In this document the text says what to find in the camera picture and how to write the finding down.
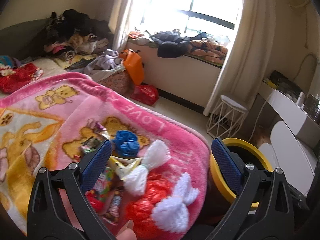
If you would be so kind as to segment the person's left hand thumb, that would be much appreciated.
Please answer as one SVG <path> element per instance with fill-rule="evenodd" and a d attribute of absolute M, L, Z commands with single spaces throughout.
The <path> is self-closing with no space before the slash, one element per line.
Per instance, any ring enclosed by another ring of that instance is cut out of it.
<path fill-rule="evenodd" d="M 117 240 L 137 240 L 136 234 L 133 231 L 134 222 L 128 220 L 123 227 L 119 230 L 116 239 Z"/>

